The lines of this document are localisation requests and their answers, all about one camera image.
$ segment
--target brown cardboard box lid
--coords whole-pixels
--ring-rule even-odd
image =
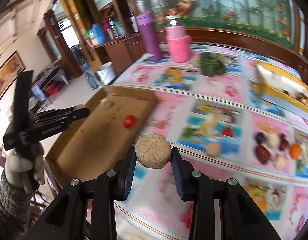
[[[100,106],[103,98],[113,106]],[[70,125],[54,143],[46,156],[46,162],[61,187],[74,178],[82,181],[96,179],[112,169],[125,157],[128,147],[144,126],[155,108],[153,90],[121,86],[104,86],[86,103],[91,114],[85,120]],[[131,129],[123,126],[126,115],[137,121]]]

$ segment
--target patterned tablecloth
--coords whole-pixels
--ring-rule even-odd
[[[280,237],[293,239],[308,218],[308,121],[261,99],[255,64],[269,62],[300,79],[299,73],[242,50],[191,45],[191,51],[192,58],[185,63],[173,62],[167,53],[165,59],[151,63],[144,55],[116,80],[115,85],[155,90],[160,99],[140,135],[164,135],[184,159],[211,179],[237,179]],[[196,66],[205,51],[223,60],[225,75],[200,74]],[[254,139],[260,131],[284,133],[290,144],[300,143],[301,156],[294,160],[288,148],[280,151],[264,144],[271,160],[262,165]],[[217,158],[205,153],[211,142],[221,145]],[[279,155],[286,159],[280,170],[275,165]],[[169,163],[161,170],[137,163],[131,195],[115,203],[118,237],[188,239],[192,206],[178,196]],[[219,213],[215,201],[217,239]]]

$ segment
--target white glove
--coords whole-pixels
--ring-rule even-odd
[[[40,184],[45,184],[44,170],[43,170],[43,154],[44,150],[40,143],[31,145],[31,150],[38,153],[34,160],[34,179]],[[5,163],[5,176],[7,181],[19,188],[24,189],[27,194],[32,194],[32,186],[28,179],[26,171],[33,168],[33,162],[28,159],[22,158],[15,149],[9,154]]]

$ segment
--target metal screw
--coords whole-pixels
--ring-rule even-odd
[[[79,179],[72,179],[71,180],[71,185],[76,186],[79,183]]]
[[[115,174],[116,174],[116,172],[113,171],[113,170],[110,170],[110,171],[108,171],[108,172],[106,173],[106,175],[109,176],[109,177],[113,177],[113,176],[115,176]]]
[[[200,177],[200,176],[202,175],[202,173],[200,173],[199,171],[193,171],[193,172],[192,172],[192,175],[193,175],[194,177]]]
[[[229,184],[232,186],[236,185],[237,184],[236,179],[229,179]]]

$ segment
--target picture frame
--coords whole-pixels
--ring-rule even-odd
[[[15,51],[0,67],[0,100],[17,78],[24,71],[24,66],[17,51]]]

